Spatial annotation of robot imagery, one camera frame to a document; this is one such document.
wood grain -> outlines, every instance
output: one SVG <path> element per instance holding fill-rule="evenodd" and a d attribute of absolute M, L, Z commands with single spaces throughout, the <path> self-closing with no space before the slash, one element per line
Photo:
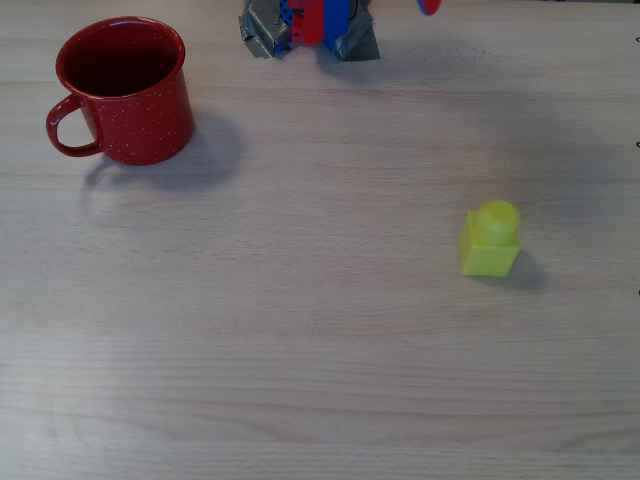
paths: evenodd
<path fill-rule="evenodd" d="M 0 478 L 639 478 L 640 7 L 380 0 L 361 64 L 255 60 L 240 9 L 0 0 Z M 64 157 L 55 55 L 128 14 L 198 131 Z M 493 197 L 526 251 L 465 279 Z"/>

red and blue toy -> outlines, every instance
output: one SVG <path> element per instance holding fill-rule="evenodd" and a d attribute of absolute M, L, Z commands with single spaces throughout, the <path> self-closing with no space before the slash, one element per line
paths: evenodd
<path fill-rule="evenodd" d="M 442 0 L 418 0 L 420 10 L 422 10 L 422 13 L 425 15 L 435 15 L 441 3 Z"/>
<path fill-rule="evenodd" d="M 256 57 L 269 58 L 290 44 L 324 45 L 341 60 L 380 58 L 371 0 L 245 0 L 242 38 Z M 433 15 L 442 0 L 418 0 Z"/>

lego stud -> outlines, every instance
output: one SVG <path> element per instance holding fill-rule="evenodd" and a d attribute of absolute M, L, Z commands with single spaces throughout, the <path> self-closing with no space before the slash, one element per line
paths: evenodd
<path fill-rule="evenodd" d="M 458 240 L 463 275 L 506 277 L 520 251 L 520 214 L 505 200 L 491 200 L 467 214 Z"/>
<path fill-rule="evenodd" d="M 520 214 L 505 200 L 492 200 L 478 210 L 476 233 L 485 245 L 503 247 L 512 242 L 520 228 Z"/>

red object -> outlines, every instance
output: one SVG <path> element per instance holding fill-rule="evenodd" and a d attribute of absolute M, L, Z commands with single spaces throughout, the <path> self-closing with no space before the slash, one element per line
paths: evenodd
<path fill-rule="evenodd" d="M 311 45 L 324 40 L 324 0 L 288 0 L 293 10 L 291 39 Z"/>
<path fill-rule="evenodd" d="M 72 157 L 103 152 L 126 165 L 173 157 L 193 132 L 184 59 L 176 31 L 148 18 L 113 18 L 81 30 L 58 54 L 56 72 L 71 95 L 47 117 L 51 142 Z M 58 124 L 78 108 L 95 141 L 68 147 L 58 140 Z"/>
<path fill-rule="evenodd" d="M 440 8 L 442 0 L 418 0 L 418 3 L 425 15 L 435 15 Z"/>

